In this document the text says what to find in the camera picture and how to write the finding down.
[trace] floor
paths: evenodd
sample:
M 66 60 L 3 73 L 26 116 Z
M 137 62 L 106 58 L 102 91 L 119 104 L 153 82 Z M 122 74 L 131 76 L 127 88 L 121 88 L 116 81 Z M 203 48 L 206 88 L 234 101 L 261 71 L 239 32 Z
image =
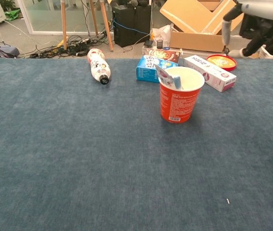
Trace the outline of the floor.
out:
M 17 28 L 8 24 L 8 22 L 0 24 L 0 41 L 4 41 L 5 43 L 16 46 L 20 53 L 28 53 L 35 49 L 36 45 L 38 49 L 55 46 L 61 40 L 61 35 L 29 35 L 24 19 L 16 19 L 10 22 L 12 25 L 18 27 L 22 31 L 24 31 L 27 35 L 22 33 Z M 111 52 L 108 45 L 102 44 L 100 46 L 96 46 L 95 48 L 101 49 L 106 58 L 136 58 L 139 59 L 142 56 L 142 46 L 143 43 L 139 43 L 133 46 L 133 50 L 124 51 L 120 46 L 113 43 L 114 51 Z

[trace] wooden pole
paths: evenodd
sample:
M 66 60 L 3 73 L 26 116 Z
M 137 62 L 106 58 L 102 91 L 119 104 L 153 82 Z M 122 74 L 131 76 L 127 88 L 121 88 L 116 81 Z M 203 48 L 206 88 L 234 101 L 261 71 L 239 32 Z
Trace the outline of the wooden pole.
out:
M 107 38 L 108 38 L 109 49 L 111 51 L 113 51 L 112 38 L 111 38 L 111 33 L 109 31 L 104 0 L 100 0 L 100 5 L 101 5 L 101 11 L 102 11 L 102 16 L 103 16 L 103 20 L 104 20 L 105 30 L 106 30 L 106 34 L 107 34 Z
M 64 49 L 67 50 L 67 35 L 66 35 L 66 24 L 65 24 L 65 0 L 60 0 L 61 3 L 61 19 L 63 22 L 63 36 L 64 36 Z
M 89 0 L 89 4 L 90 4 L 91 13 L 92 13 L 92 19 L 93 19 L 93 24 L 94 24 L 94 30 L 95 30 L 95 32 L 96 32 L 96 35 L 98 35 L 98 27 L 97 27 L 96 14 L 95 14 L 95 12 L 94 12 L 92 0 Z

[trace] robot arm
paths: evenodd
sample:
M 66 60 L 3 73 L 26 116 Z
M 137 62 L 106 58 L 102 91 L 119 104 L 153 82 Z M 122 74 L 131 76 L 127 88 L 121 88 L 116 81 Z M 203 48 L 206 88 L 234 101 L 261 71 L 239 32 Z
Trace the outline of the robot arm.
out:
M 238 0 L 224 17 L 222 22 L 222 40 L 224 46 L 230 42 L 232 20 L 244 13 L 240 35 L 252 39 L 246 48 L 228 53 L 233 58 L 245 58 L 254 54 L 266 41 L 273 36 L 273 0 Z M 248 28 L 246 21 L 253 21 Z

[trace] red paper cup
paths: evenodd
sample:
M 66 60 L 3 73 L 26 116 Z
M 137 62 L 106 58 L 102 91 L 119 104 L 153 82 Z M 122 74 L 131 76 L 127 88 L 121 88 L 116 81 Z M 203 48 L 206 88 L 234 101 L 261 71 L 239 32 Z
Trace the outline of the red paper cup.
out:
M 171 123 L 186 122 L 194 108 L 205 80 L 197 71 L 183 66 L 165 69 L 172 76 L 180 76 L 183 90 L 173 90 L 160 82 L 160 106 L 162 117 Z

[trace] blue carpet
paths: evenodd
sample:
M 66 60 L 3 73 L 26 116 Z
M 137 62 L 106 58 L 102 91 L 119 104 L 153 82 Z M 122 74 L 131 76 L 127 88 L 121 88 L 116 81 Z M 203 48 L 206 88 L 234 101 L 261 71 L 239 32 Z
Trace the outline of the blue carpet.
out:
M 185 124 L 108 62 L 102 86 L 85 59 L 0 59 L 0 231 L 273 231 L 273 60 Z

